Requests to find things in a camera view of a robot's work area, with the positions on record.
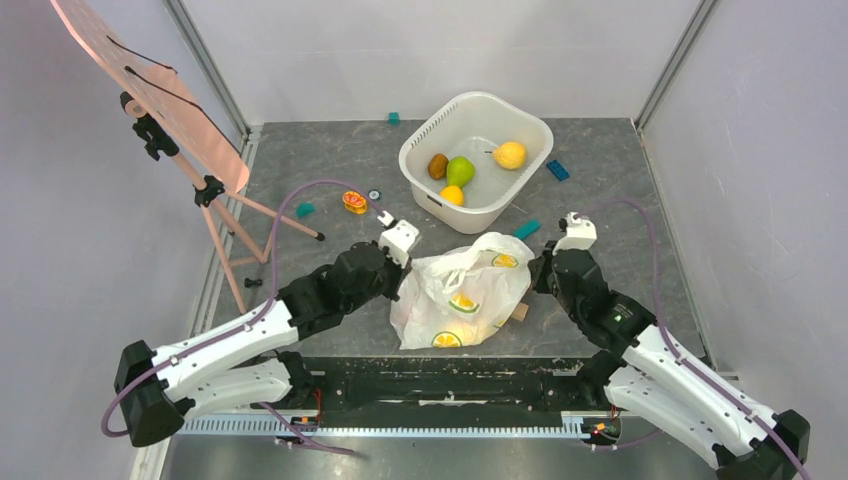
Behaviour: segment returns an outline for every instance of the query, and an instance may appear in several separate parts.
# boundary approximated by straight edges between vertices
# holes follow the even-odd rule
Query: orange and yellow toy
[[[344,202],[346,209],[357,215],[362,215],[366,210],[368,210],[368,202],[365,201],[365,197],[356,192],[345,192],[345,194],[342,195],[342,201]]]

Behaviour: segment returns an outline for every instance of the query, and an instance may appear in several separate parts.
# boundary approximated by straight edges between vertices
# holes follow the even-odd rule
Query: screw
[[[262,279],[257,278],[256,280],[252,280],[250,278],[244,279],[244,288],[255,288],[262,286]]]

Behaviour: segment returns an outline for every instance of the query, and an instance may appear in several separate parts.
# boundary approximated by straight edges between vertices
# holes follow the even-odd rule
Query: tripod
[[[147,111],[138,104],[138,102],[133,100],[129,93],[123,92],[121,94],[121,106],[128,115],[136,119],[136,122],[133,124],[133,131],[135,131],[136,135],[145,141],[144,149],[147,151],[147,154],[156,161],[159,161],[160,151],[168,157],[171,157],[177,165],[177,168],[182,170],[185,176],[188,177],[189,181],[191,181],[192,185],[194,185],[194,203],[200,207],[200,210],[203,213],[203,218],[206,220],[206,226],[209,228],[209,234],[212,236],[212,241],[215,243],[215,252],[221,260],[221,267],[224,269],[224,274],[227,276],[227,282],[230,284],[230,289],[232,289],[233,296],[236,298],[236,304],[238,305],[239,311],[241,313],[246,313],[247,308],[244,305],[244,298],[241,295],[241,290],[239,289],[236,277],[233,274],[233,267],[253,262],[267,262],[268,256],[271,253],[271,242],[273,242],[274,239],[269,236],[268,241],[265,243],[265,249],[260,249],[259,245],[253,241],[250,234],[247,233],[244,227],[241,226],[238,220],[236,220],[233,214],[227,210],[227,207],[225,207],[217,197],[219,195],[226,195],[260,213],[268,215],[272,219],[277,216],[277,212],[239,194],[238,192],[227,191],[224,188],[224,183],[215,178],[214,175],[201,177],[200,173],[198,173],[191,162],[189,162],[185,155],[180,152],[180,148],[177,146],[176,142],[174,142],[159,123],[151,117],[150,114],[148,114]],[[247,246],[248,250],[250,250],[252,254],[251,257],[230,261],[227,257],[227,252],[224,250],[224,243],[218,235],[218,229],[215,225],[214,219],[212,218],[212,213],[209,211],[210,209],[218,215],[232,235],[235,235],[244,242],[245,246]],[[288,217],[281,215],[280,221],[300,230],[318,241],[324,240],[325,238],[323,233],[316,232],[311,228],[305,227]]]

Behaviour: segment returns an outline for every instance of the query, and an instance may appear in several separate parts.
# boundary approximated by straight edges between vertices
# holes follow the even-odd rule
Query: white plastic bag
[[[490,232],[470,247],[414,259],[392,302],[401,349],[477,345],[509,319],[530,287],[533,252]]]

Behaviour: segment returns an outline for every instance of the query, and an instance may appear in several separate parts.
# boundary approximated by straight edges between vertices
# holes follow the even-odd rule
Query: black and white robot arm
[[[565,237],[548,242],[530,269],[533,289],[553,295],[581,332],[601,348],[578,372],[584,396],[596,405],[615,405],[653,423],[718,470],[721,479],[793,478],[796,472],[789,459],[752,419],[764,420],[802,462],[809,423],[792,410],[778,415],[739,391],[670,332],[663,332],[654,314],[610,290],[588,252],[597,238],[591,221],[569,214],[561,227]],[[743,413],[716,385],[751,413]]]
[[[261,307],[155,351],[143,341],[127,346],[115,379],[116,392],[154,365],[170,363],[120,403],[132,445],[159,442],[176,433],[186,421],[207,413],[308,395],[310,388],[298,388],[309,377],[299,354],[284,352],[261,364],[239,365],[338,326],[345,315],[374,298],[397,298],[398,288],[411,268],[409,251],[419,233],[409,222],[397,221],[388,212],[378,218],[385,228],[379,241],[354,244],[335,263],[322,265],[281,288],[258,322],[249,324]],[[232,334],[210,343],[228,332]],[[181,352],[201,344],[207,345],[180,359]]]

